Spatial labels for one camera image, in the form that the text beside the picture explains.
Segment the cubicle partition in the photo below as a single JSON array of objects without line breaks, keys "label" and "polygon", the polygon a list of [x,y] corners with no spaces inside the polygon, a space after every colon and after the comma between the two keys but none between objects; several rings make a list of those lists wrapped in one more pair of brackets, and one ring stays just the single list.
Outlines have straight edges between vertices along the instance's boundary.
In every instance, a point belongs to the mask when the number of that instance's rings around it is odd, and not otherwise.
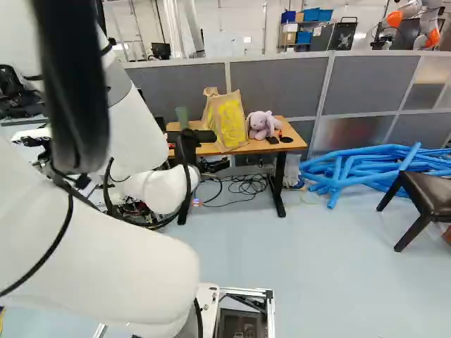
[{"label": "cubicle partition", "polygon": [[284,115],[305,156],[382,143],[440,148],[451,132],[451,53],[324,51],[223,60],[126,63],[155,116],[200,119],[205,87],[241,91],[245,113]]}]

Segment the chair leg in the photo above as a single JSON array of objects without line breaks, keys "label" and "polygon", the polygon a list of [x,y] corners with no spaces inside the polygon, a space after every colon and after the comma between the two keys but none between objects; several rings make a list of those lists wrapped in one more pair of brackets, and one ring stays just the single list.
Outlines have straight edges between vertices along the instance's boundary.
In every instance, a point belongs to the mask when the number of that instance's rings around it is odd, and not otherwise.
[{"label": "chair leg", "polygon": [[396,195],[397,191],[401,188],[401,180],[398,177],[392,184],[392,186],[389,188],[385,196],[382,198],[382,201],[379,203],[378,207],[376,208],[377,211],[382,211],[387,204],[392,200],[394,195]]},{"label": "chair leg", "polygon": [[423,231],[423,229],[429,224],[430,219],[426,215],[421,215],[418,219],[412,224],[412,226],[407,230],[407,232],[402,236],[400,241],[396,243],[394,249],[396,252],[401,252],[404,248],[409,245],[411,241],[414,240],[418,234]]}]

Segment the cardboard box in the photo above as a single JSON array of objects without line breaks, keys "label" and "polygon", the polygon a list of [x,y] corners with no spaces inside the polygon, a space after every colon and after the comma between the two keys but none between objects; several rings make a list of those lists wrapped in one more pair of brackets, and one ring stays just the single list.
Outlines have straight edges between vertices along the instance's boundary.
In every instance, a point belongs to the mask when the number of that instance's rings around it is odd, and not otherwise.
[{"label": "cardboard box", "polygon": [[279,46],[296,43],[296,32],[284,32],[280,35]]},{"label": "cardboard box", "polygon": [[283,26],[283,32],[297,32],[297,23],[288,23]]},{"label": "cardboard box", "polygon": [[304,12],[297,12],[295,21],[297,23],[303,22],[304,21]]}]

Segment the black desk leg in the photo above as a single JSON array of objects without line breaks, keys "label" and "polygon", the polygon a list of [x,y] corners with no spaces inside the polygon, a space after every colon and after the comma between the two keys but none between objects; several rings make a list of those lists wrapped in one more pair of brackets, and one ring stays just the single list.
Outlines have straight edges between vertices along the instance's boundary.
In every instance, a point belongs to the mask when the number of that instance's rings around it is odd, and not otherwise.
[{"label": "black desk leg", "polygon": [[186,217],[188,216],[188,210],[191,204],[191,194],[182,202],[180,210],[178,212],[177,224],[185,225]]},{"label": "black desk leg", "polygon": [[286,151],[281,151],[277,154],[276,163],[276,176],[272,177],[268,174],[269,187],[273,193],[274,204],[276,205],[277,214],[279,217],[285,217],[287,213],[285,212],[285,207],[283,206],[282,192],[283,186],[283,174],[285,172],[285,160],[287,159]]}]

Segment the gray partition panel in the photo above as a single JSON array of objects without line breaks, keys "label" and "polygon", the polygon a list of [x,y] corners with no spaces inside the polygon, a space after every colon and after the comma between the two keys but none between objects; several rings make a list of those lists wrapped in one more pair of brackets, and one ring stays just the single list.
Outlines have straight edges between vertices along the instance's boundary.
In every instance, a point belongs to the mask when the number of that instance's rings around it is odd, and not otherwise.
[{"label": "gray partition panel", "polygon": [[127,69],[137,87],[142,89],[146,103],[154,116],[166,122],[177,120],[175,108],[185,106],[190,120],[200,120],[205,107],[205,87],[218,87],[226,93],[223,63],[175,65]]},{"label": "gray partition panel", "polygon": [[451,58],[424,56],[402,109],[432,109],[451,74]]},{"label": "gray partition panel", "polygon": [[241,91],[245,113],[315,116],[327,62],[326,57],[232,62],[232,90]]},{"label": "gray partition panel", "polygon": [[296,132],[303,138],[303,140],[310,144],[311,135],[313,134],[313,127],[315,126],[315,121],[293,121],[290,122],[291,126],[296,130]]},{"label": "gray partition panel", "polygon": [[[296,130],[296,132],[302,137],[302,139],[310,146],[315,121],[293,121],[290,122],[290,124]],[[301,151],[293,151],[290,152],[289,154],[301,154],[302,160],[307,159],[307,149]]]},{"label": "gray partition panel", "polygon": [[451,113],[400,115],[387,143],[440,148],[451,131]]},{"label": "gray partition panel", "polygon": [[316,132],[314,155],[328,151],[382,144],[393,115],[361,118],[322,118]]},{"label": "gray partition panel", "polygon": [[324,115],[396,111],[419,56],[335,57]]},{"label": "gray partition panel", "polygon": [[410,89],[403,110],[432,109],[442,92],[444,83],[415,83]]}]

